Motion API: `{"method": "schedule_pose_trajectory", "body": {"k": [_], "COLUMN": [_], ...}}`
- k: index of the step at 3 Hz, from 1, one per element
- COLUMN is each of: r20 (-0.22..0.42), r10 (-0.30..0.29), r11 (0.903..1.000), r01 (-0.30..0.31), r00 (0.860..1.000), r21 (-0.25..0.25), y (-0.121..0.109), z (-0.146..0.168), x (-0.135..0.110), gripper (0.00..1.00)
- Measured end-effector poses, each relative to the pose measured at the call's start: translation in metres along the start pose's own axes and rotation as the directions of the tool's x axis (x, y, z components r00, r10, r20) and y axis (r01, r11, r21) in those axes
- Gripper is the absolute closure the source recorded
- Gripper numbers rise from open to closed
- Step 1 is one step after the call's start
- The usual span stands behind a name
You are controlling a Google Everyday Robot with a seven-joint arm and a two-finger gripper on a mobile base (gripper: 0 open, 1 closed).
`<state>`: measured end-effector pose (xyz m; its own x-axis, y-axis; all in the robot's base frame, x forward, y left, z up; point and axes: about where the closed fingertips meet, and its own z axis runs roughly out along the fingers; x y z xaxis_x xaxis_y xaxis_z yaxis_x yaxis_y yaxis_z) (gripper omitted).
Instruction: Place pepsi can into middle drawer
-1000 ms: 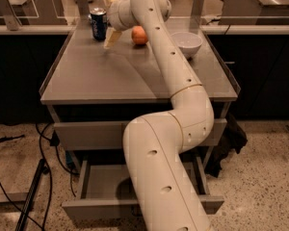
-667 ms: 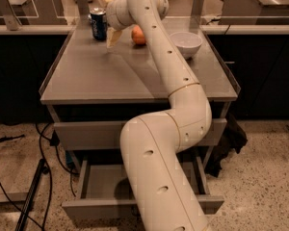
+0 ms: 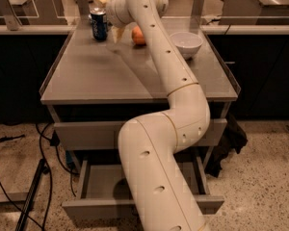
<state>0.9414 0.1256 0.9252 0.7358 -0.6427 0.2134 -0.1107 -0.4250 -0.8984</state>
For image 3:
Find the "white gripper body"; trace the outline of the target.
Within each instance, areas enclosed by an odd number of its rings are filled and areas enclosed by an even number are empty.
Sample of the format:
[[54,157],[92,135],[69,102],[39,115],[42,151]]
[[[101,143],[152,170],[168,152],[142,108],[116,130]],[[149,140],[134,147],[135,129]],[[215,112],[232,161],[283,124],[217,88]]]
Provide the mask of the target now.
[[108,20],[118,28],[122,28],[134,21],[131,16],[126,0],[109,0],[106,3]]

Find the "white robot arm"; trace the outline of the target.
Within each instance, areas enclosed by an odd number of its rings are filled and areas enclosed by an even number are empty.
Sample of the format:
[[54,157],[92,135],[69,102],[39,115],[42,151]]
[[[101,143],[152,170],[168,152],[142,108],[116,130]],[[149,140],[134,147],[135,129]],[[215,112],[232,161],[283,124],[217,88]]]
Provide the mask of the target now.
[[174,154],[206,133],[210,111],[197,77],[160,16],[168,0],[93,0],[115,28],[140,27],[170,107],[134,117],[118,133],[118,152],[144,231],[210,231]]

